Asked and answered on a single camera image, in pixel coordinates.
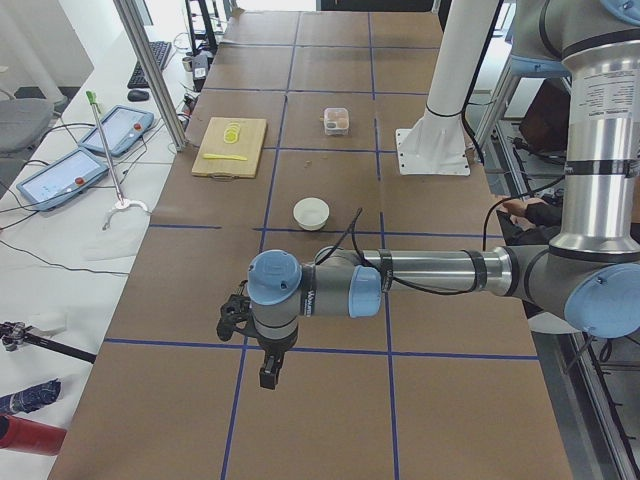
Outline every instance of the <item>white bowl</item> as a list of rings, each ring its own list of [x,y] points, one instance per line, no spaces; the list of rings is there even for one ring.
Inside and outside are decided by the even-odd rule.
[[[304,230],[320,230],[329,218],[329,205],[319,198],[303,198],[293,207],[293,218]]]

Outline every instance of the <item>blue tape line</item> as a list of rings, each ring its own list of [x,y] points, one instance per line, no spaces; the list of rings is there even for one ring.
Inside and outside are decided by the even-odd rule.
[[[231,418],[229,419],[229,430],[227,431],[227,443],[224,448],[224,459],[222,461],[222,470],[220,471],[220,480],[227,478],[227,469],[229,468],[229,455],[231,454],[231,442],[233,441],[233,431],[236,425],[236,415],[238,413],[238,402],[240,400],[240,387],[242,386],[242,375],[244,373],[244,361],[247,356],[247,337],[244,338],[242,345],[242,355],[240,355],[240,366],[238,367],[238,376],[236,378],[236,389],[233,394],[233,406],[231,407]]]
[[[283,232],[283,233],[309,233],[307,230],[299,228],[277,228],[277,227],[255,227],[256,232]],[[314,233],[336,234],[343,233],[342,230],[318,230]],[[356,230],[357,235],[379,235],[381,232],[372,230]],[[434,233],[434,232],[384,232],[385,236],[392,237],[435,237],[435,238],[482,238],[479,233]],[[487,238],[502,239],[501,235],[487,235]]]
[[[226,91],[231,91],[231,92],[277,92],[277,93],[293,92],[293,93],[330,93],[330,94],[345,93],[345,94],[349,94],[349,95],[357,95],[357,94],[368,95],[370,93],[373,93],[372,91],[367,91],[367,90],[307,90],[307,89],[303,89],[303,88],[283,90],[282,88],[204,87],[203,90],[220,91],[220,92],[226,92]],[[377,95],[414,95],[414,96],[415,95],[425,95],[426,96],[426,92],[379,92],[379,91],[376,91],[375,93]]]
[[[385,232],[393,237],[445,237],[445,238],[482,238],[480,233],[434,233],[434,232]],[[487,238],[502,239],[502,235],[487,235]]]
[[[279,150],[302,151],[302,152],[341,152],[341,153],[376,153],[375,150],[367,150],[364,148],[307,148],[307,147],[277,147]]]
[[[369,27],[369,59],[371,63],[371,97],[376,99],[376,76],[373,66],[373,40],[371,36],[371,12],[367,12],[367,25]]]
[[[125,345],[148,345],[152,347],[183,347],[183,348],[210,348],[222,350],[262,350],[257,345],[229,345],[226,343],[200,343],[200,342],[169,342],[165,340],[136,340],[128,338],[107,337],[105,343],[125,344]],[[383,350],[358,350],[343,348],[315,348],[315,347],[294,347],[291,349],[301,353],[325,353],[337,355],[388,355],[388,351]],[[391,352],[394,357],[431,357],[431,358],[465,358],[470,360],[538,360],[535,355],[499,355],[483,353],[449,353],[449,352]]]
[[[115,343],[124,345],[149,345],[153,347],[186,347],[186,348],[213,348],[226,350],[240,350],[242,345],[230,345],[220,343],[202,343],[202,342],[169,342],[165,340],[136,340],[129,338],[113,338],[104,339],[105,343]]]
[[[536,355],[498,355],[482,353],[393,352],[394,357],[465,358],[469,360],[519,360],[537,361]]]
[[[357,350],[357,349],[341,349],[341,348],[293,347],[290,351],[303,352],[303,353],[332,353],[332,354],[340,354],[340,355],[374,355],[374,356],[387,355],[387,352],[383,352],[379,350]]]
[[[376,175],[378,176],[378,181],[382,180],[382,164],[380,163],[380,145],[378,140],[378,119],[373,117],[373,136],[376,142]]]
[[[317,47],[317,48],[385,48],[385,49],[395,49],[395,50],[440,50],[440,47],[403,47],[403,46],[383,46],[377,45],[373,46],[371,44],[371,40],[369,41],[370,45],[315,45],[310,43],[222,43],[221,46],[227,47]]]
[[[218,225],[178,225],[174,223],[160,224],[160,223],[151,223],[149,224],[149,228],[196,228],[202,230],[221,230],[222,227]]]
[[[369,95],[371,93],[371,91],[368,90],[306,90],[303,88],[297,89],[297,88],[292,88],[291,90],[289,90],[289,92],[292,93],[326,93],[326,94],[339,94],[339,93],[345,93],[347,95]]]
[[[266,227],[266,228],[262,228],[262,227],[256,227],[253,228],[252,230],[256,231],[256,232],[260,232],[260,231],[267,231],[267,232],[281,232],[281,233],[309,233],[307,230],[302,230],[299,228],[271,228],[271,227]],[[316,230],[313,232],[315,233],[326,233],[326,234],[342,234],[344,233],[343,230]],[[356,234],[357,235],[379,235],[380,232],[374,232],[374,231],[366,231],[366,230],[356,230]]]
[[[298,20],[296,22],[296,38],[298,38],[298,29],[300,28],[300,12],[298,12]],[[291,53],[291,62],[289,64],[289,74],[287,77],[287,92],[289,91],[289,87],[291,86],[291,76],[293,74],[293,63],[295,60],[296,49],[293,49]],[[271,199],[273,198],[273,189],[276,182],[276,172],[278,170],[278,160],[280,159],[280,151],[282,145],[282,132],[284,131],[284,126],[286,123],[286,115],[287,115],[287,104],[288,97],[285,95],[284,103],[282,105],[282,120],[280,121],[280,131],[278,132],[278,141],[276,143],[276,155],[273,161],[273,171],[271,172],[271,183],[269,185],[269,195],[267,196],[267,208],[264,212],[264,221],[262,223],[262,235],[260,236],[260,252],[264,250],[264,242],[266,239],[267,233],[267,224],[269,223],[269,213],[271,212]]]
[[[380,212],[380,242],[382,248],[387,248],[384,231],[384,213]],[[393,338],[391,332],[391,309],[389,294],[384,294],[384,315],[387,334],[387,364],[389,368],[389,406],[391,410],[391,438],[393,440],[393,474],[394,480],[400,480],[400,455],[398,453],[398,422],[396,411],[396,386],[393,370]]]

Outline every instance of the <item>tablet screen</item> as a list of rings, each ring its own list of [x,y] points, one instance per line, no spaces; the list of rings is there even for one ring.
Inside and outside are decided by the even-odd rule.
[[[99,165],[95,160],[88,157],[84,152],[65,158],[62,162],[48,168],[42,174],[36,175],[22,185],[22,188],[40,203],[49,200],[73,185],[75,179],[83,177],[85,181],[90,180],[87,176],[94,172]]]
[[[135,112],[126,108],[116,109],[109,117],[102,120],[102,129],[107,137],[109,151],[113,150],[129,134],[136,123],[139,123],[144,113]],[[83,142],[85,147],[103,149],[100,133],[96,129]]]

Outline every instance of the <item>wooden cutting board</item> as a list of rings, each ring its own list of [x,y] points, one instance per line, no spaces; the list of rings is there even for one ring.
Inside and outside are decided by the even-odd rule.
[[[225,133],[233,137],[234,132],[237,132],[237,141],[225,142]],[[211,117],[191,174],[199,177],[255,178],[266,132],[267,121],[264,118]],[[238,158],[204,158],[207,154]]]

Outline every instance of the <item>metal frame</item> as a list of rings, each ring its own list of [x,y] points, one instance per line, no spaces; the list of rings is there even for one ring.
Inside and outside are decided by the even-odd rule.
[[[136,0],[113,0],[118,11],[118,15],[122,20],[127,36],[131,41],[133,50],[140,61],[140,65],[145,71],[145,76],[149,81],[149,87],[153,92],[156,105],[160,110],[160,115],[171,135],[171,139],[178,152],[182,151],[187,144],[187,138],[182,129],[182,124],[178,119],[178,115],[173,107],[169,90],[162,78],[160,67],[155,61],[151,47],[149,46],[149,38],[144,29],[144,24],[140,12],[136,5]]]

